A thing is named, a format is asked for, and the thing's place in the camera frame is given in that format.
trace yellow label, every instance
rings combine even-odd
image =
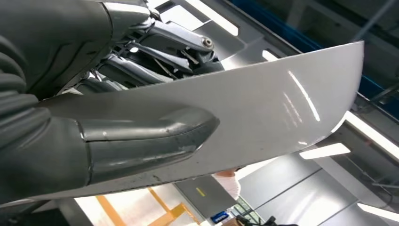
[[[205,194],[199,189],[199,188],[195,188],[197,191],[198,191],[198,193],[202,196],[202,197],[204,197],[205,196]]]

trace ceiling light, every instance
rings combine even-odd
[[[388,151],[392,154],[396,159],[399,160],[399,147],[384,137],[381,133],[377,132],[377,130],[373,129],[371,126],[362,121],[359,117],[354,115],[351,112],[346,112],[345,119],[349,124],[357,128],[361,133],[363,133],[366,137],[373,140],[380,147]]]
[[[226,18],[216,13],[209,6],[205,5],[200,0],[186,0],[187,3],[198,9],[200,12],[205,14],[209,19],[213,20],[215,23],[220,25],[223,29],[228,31],[230,34],[237,36],[238,35],[238,27],[228,21]]]
[[[152,8],[156,8],[167,1],[169,0],[148,0],[148,5]]]
[[[369,206],[369,205],[364,205],[364,204],[361,204],[361,203],[358,203],[358,206],[363,211],[366,211],[366,212],[375,214],[377,216],[380,216],[380,217],[383,217],[383,218],[387,218],[387,219],[399,222],[399,214],[397,214],[397,213],[393,213],[393,212],[386,211],[386,210],[383,210],[383,209],[379,209],[379,208],[376,208],[376,207],[372,207],[372,206]]]
[[[267,61],[276,61],[276,60],[278,60],[278,58],[275,55],[273,55],[271,52],[269,52],[267,50],[263,50],[262,51],[262,56]]]
[[[182,6],[175,6],[161,13],[161,18],[164,22],[173,21],[190,31],[194,31],[195,29],[204,25],[203,22],[201,22]]]
[[[137,53],[138,52],[138,48],[137,47],[133,47],[130,49],[131,53]]]
[[[310,151],[305,151],[299,153],[299,155],[304,159],[315,159],[320,157],[326,157],[336,154],[344,154],[351,152],[345,145],[338,143],[333,145],[328,145],[325,147],[319,147]]]

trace curved white panel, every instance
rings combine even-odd
[[[362,65],[363,43],[356,42],[225,72],[66,100],[52,110],[55,115],[69,111],[68,116],[77,118],[129,119],[157,114],[160,105],[192,105],[209,110],[221,124],[190,159],[61,195],[168,183],[303,149],[329,136],[350,108]]]

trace person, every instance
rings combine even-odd
[[[219,184],[229,193],[234,200],[237,200],[241,191],[241,185],[239,184],[236,176],[236,172],[240,168],[228,169],[213,174],[212,176],[219,182]]]

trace yellow railing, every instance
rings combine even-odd
[[[148,191],[166,212],[166,214],[162,215],[160,218],[150,223],[149,226],[168,226],[185,212],[191,217],[191,219],[195,223],[197,223],[197,225],[200,225],[200,222],[194,217],[192,212],[183,203],[180,203],[170,210],[152,188],[148,188]],[[127,226],[125,222],[123,222],[118,212],[114,209],[114,207],[110,204],[110,202],[104,195],[98,195],[96,196],[96,198],[115,226]]]

